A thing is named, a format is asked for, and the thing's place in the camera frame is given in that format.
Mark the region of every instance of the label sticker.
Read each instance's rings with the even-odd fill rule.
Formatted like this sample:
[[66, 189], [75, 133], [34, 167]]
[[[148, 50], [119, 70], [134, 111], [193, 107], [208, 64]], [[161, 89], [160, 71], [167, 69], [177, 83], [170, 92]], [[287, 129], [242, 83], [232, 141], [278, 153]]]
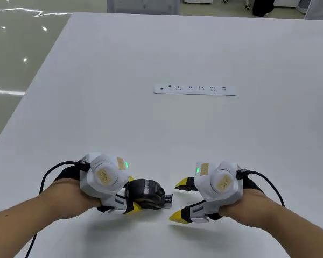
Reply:
[[104, 168], [98, 170], [97, 176], [103, 185], [108, 185], [112, 181], [111, 177], [108, 175]]
[[226, 190], [226, 188], [228, 188], [232, 183], [232, 179], [229, 175], [225, 175], [220, 182], [217, 184], [217, 188], [224, 192]]
[[121, 157], [117, 157], [117, 164], [119, 170], [125, 170], [124, 160]]
[[200, 176], [208, 175], [209, 163], [201, 164], [201, 173]]

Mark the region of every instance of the wire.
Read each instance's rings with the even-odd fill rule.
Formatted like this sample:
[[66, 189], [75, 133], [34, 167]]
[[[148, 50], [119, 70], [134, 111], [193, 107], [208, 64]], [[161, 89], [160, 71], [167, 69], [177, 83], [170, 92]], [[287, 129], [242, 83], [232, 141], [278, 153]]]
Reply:
[[[42, 178], [42, 182], [41, 182], [41, 187], [39, 188], [39, 194], [41, 194], [43, 192], [43, 187], [44, 187], [44, 183], [45, 183], [45, 180], [47, 178], [47, 176], [55, 169], [57, 169], [58, 167], [61, 167], [63, 165], [79, 165], [79, 162], [74, 162], [74, 161], [64, 161], [64, 162], [61, 162], [59, 164], [56, 164], [54, 167], [52, 167], [51, 169], [49, 169], [47, 171], [47, 173], [44, 174], [43, 178]], [[36, 237], [37, 237], [37, 234], [33, 236], [32, 238], [32, 241], [31, 241], [31, 244], [30, 244], [30, 247], [29, 249], [27, 250], [27, 253], [25, 255], [25, 258], [28, 258], [29, 255], [30, 255], [30, 252], [31, 252], [31, 249], [33, 247], [33, 244], [36, 240]]]
[[245, 174], [247, 174], [247, 175], [250, 175], [250, 174], [258, 175], [258, 176], [262, 177], [264, 180], [266, 180], [270, 184], [270, 186], [274, 189], [276, 194], [278, 195], [278, 197], [280, 199], [280, 202], [281, 202], [281, 205], [285, 207], [284, 200], [282, 199], [282, 196], [279, 193], [278, 189], [276, 189], [276, 187], [273, 185], [273, 183], [270, 182], [270, 180], [265, 175], [261, 174], [260, 172], [251, 171], [251, 170], [245, 171]]

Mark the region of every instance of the electrical outlet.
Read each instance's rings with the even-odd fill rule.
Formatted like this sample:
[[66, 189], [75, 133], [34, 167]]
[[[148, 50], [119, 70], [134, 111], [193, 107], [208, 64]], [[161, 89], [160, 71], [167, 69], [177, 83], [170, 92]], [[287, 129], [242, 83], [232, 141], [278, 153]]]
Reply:
[[161, 94], [236, 95], [236, 89], [229, 86], [184, 86], [174, 84], [155, 85], [153, 86], [153, 92]]

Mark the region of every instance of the reflective floor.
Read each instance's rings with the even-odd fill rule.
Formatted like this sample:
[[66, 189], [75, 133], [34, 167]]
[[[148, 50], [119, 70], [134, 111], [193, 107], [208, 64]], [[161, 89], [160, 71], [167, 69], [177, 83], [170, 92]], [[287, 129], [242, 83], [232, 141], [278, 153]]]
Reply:
[[[106, 12], [106, 0], [0, 0], [0, 133], [73, 12]], [[240, 0], [182, 4], [182, 15], [252, 17]], [[276, 8], [268, 18], [303, 19]]]

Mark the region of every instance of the hand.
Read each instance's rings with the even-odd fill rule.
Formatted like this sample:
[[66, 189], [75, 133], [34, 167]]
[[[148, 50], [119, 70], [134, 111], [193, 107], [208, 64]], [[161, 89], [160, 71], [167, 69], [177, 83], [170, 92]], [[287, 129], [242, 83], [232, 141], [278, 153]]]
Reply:
[[79, 181], [63, 178], [52, 183], [39, 198], [50, 205], [56, 219], [76, 217], [88, 209], [101, 206], [101, 201], [81, 191]]
[[220, 207], [219, 215], [246, 226], [265, 229], [280, 207], [261, 191], [244, 189], [243, 197], [233, 205]]

